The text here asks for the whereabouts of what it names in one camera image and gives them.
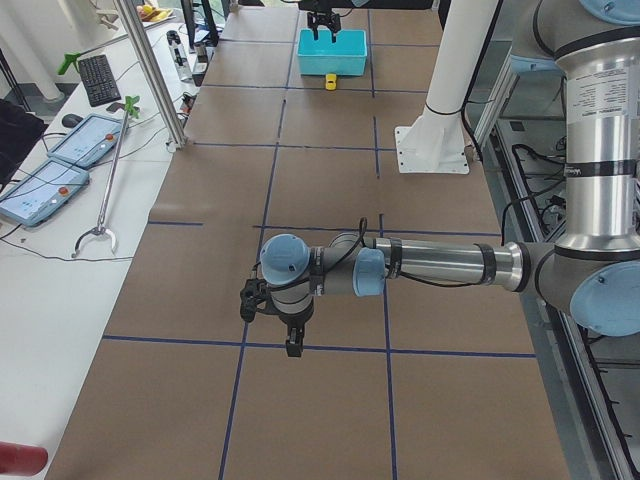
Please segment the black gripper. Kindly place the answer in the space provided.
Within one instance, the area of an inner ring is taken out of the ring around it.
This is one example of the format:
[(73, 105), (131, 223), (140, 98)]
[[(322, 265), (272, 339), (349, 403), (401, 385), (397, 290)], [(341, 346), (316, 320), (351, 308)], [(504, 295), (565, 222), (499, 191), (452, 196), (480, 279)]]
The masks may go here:
[(304, 328), (314, 313), (313, 308), (293, 314), (280, 312), (278, 318), (287, 326), (285, 349), (290, 358), (300, 358), (304, 350)]
[(341, 16), (333, 11), (309, 11), (307, 13), (307, 26), (312, 31), (314, 40), (319, 39), (318, 27), (327, 27), (331, 32), (331, 41), (335, 42), (341, 28)]

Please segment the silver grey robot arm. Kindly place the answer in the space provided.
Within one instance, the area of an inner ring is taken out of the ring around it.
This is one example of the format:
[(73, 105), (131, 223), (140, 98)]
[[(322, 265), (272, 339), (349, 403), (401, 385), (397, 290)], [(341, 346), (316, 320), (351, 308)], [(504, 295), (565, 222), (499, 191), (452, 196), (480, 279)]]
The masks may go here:
[(500, 285), (533, 291), (580, 326), (605, 336), (639, 330), (639, 5), (540, 1), (514, 35), (515, 49), (553, 61), (567, 79), (566, 226), (553, 243), (453, 245), (342, 234), (309, 247), (281, 234), (262, 247), (241, 292), (240, 313), (275, 315), (289, 356), (303, 351), (314, 300), (378, 295), (403, 277), (443, 287)]

